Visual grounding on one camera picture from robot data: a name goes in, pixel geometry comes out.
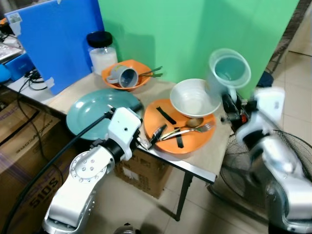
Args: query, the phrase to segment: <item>desk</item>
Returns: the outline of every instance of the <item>desk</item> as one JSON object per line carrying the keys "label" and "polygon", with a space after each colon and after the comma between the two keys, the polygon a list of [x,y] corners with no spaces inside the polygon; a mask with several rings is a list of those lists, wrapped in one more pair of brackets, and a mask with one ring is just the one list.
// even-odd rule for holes
{"label": "desk", "polygon": [[[6,86],[11,89],[14,90],[15,92],[18,92],[21,88],[21,86],[27,81],[27,78],[22,77],[14,82],[8,83],[6,84]],[[41,89],[46,87],[45,83],[37,83],[37,84],[33,84],[32,85],[33,88],[35,89]],[[53,97],[55,97],[50,89],[43,89],[43,90],[32,90],[28,84],[26,84],[22,91],[21,94],[31,98],[37,102],[40,102],[43,105],[46,105],[48,102],[50,102]]]}
{"label": "desk", "polygon": [[[140,99],[143,106],[146,107],[154,100],[169,98],[170,91],[174,85],[175,84],[171,82],[152,78],[151,81],[149,81],[143,87],[132,91],[132,94]],[[45,102],[45,105],[59,112],[67,114],[72,104],[82,96],[96,90],[107,88],[108,86],[106,86],[101,77],[90,74],[67,87],[58,95],[48,99]],[[141,148],[141,150],[145,151],[151,156],[159,158],[160,160],[163,160],[185,172],[177,213],[175,215],[175,219],[177,221],[180,220],[185,197],[192,182],[193,176],[213,184],[220,172],[228,136],[230,135],[231,129],[229,125],[222,125],[220,122],[220,116],[223,114],[222,107],[220,107],[214,114],[216,117],[216,129],[214,135],[206,145],[196,150],[195,152],[185,154],[179,156],[180,158],[177,158],[174,155],[161,152],[157,149],[145,151],[143,148]],[[141,127],[140,131],[141,138],[146,138],[143,126]]]}

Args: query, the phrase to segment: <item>ceramic mug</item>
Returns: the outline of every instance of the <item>ceramic mug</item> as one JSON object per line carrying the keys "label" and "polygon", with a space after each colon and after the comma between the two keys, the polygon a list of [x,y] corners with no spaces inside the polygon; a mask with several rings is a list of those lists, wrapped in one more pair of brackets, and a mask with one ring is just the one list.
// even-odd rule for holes
{"label": "ceramic mug", "polygon": [[111,75],[107,77],[107,82],[118,83],[123,88],[134,87],[138,82],[138,74],[133,68],[116,65],[112,68]]}

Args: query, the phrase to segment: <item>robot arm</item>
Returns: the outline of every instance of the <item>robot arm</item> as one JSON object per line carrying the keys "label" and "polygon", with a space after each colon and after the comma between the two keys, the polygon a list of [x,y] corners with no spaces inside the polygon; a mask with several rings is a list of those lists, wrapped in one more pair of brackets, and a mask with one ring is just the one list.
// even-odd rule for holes
{"label": "robot arm", "polygon": [[221,121],[230,122],[237,142],[250,150],[251,183],[265,194],[269,230],[312,233],[312,183],[304,176],[296,152],[273,131],[284,96],[278,88],[257,91],[249,101],[238,97],[234,102],[224,94],[227,117]]}
{"label": "robot arm", "polygon": [[130,109],[116,109],[106,140],[94,142],[92,149],[74,158],[68,178],[53,197],[45,215],[42,227],[47,233],[79,234],[84,230],[96,205],[97,188],[115,163],[132,157],[141,122],[142,119]]}

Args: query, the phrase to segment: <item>metal fork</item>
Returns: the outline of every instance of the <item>metal fork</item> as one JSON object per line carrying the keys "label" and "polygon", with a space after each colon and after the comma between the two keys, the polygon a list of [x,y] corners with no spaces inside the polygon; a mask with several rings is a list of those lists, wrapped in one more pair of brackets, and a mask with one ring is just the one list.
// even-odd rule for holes
{"label": "metal fork", "polygon": [[[210,124],[210,125],[213,126],[213,125],[214,125],[214,122],[213,122],[213,121],[210,121],[210,122],[208,122],[207,124]],[[163,138],[165,138],[165,137],[171,135],[172,133],[176,133],[177,131],[181,130],[181,128],[183,128],[183,127],[178,127],[178,128],[176,128],[176,129],[174,129],[173,131],[168,132],[168,133],[162,135],[161,138],[159,138],[159,139],[162,140]]]}
{"label": "metal fork", "polygon": [[210,123],[206,123],[205,125],[203,125],[203,126],[201,126],[201,127],[191,128],[191,129],[188,129],[188,130],[183,130],[183,131],[181,131],[181,132],[172,133],[172,134],[170,134],[169,136],[166,136],[166,137],[160,139],[160,141],[167,140],[167,139],[170,139],[170,138],[175,137],[175,136],[177,136],[177,135],[181,135],[181,134],[188,133],[188,132],[199,132],[199,133],[204,133],[204,132],[209,131],[209,130],[212,129],[213,127],[214,127],[214,125],[212,125],[212,124],[210,124]]}

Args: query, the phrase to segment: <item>jar lid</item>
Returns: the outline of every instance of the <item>jar lid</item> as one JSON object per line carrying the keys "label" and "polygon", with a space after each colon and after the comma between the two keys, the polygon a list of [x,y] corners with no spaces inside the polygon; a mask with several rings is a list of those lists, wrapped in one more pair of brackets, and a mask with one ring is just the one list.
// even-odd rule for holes
{"label": "jar lid", "polygon": [[103,48],[113,43],[112,34],[104,31],[97,31],[87,35],[87,41],[93,48]]}

